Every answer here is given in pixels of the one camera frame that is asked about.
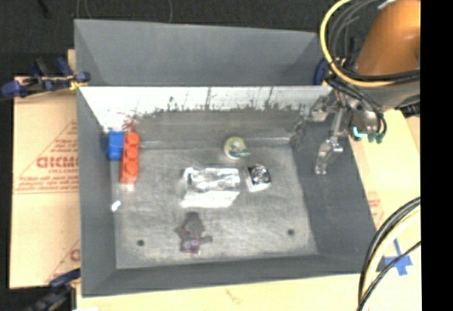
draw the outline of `blue clamp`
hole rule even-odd
[[[88,72],[73,73],[63,57],[57,57],[55,63],[59,70],[58,77],[52,75],[44,61],[38,58],[32,65],[31,77],[25,78],[22,82],[10,81],[4,84],[1,86],[1,94],[6,98],[23,98],[41,92],[74,88],[74,85],[87,83],[91,79]]]

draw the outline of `blue block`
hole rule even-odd
[[[123,132],[110,131],[108,133],[107,157],[110,161],[121,160],[124,138],[125,134]]]

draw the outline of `yellow cable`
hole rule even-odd
[[[326,29],[327,29],[327,23],[330,20],[331,16],[333,13],[335,13],[341,6],[344,4],[354,1],[354,0],[340,0],[337,2],[335,5],[333,5],[328,11],[327,14],[324,16],[323,21],[321,22],[321,27],[319,29],[319,37],[321,41],[321,49],[323,51],[324,57],[326,58],[327,62],[331,66],[332,71],[339,76],[343,81],[354,84],[356,86],[361,86],[361,87],[380,87],[380,86],[387,86],[389,84],[394,83],[395,81],[357,81],[355,79],[352,79],[342,73],[339,68],[336,67],[333,58],[331,57],[331,54],[328,52],[327,48],[327,43],[326,43]]]
[[[407,215],[395,228],[393,228],[384,238],[381,245],[377,248],[372,260],[368,265],[367,272],[364,277],[362,296],[367,292],[369,285],[371,284],[371,273],[374,273],[377,269],[379,262],[381,261],[382,255],[389,247],[389,245],[398,237],[398,235],[404,231],[409,225],[420,218],[420,208],[417,208],[414,212]]]

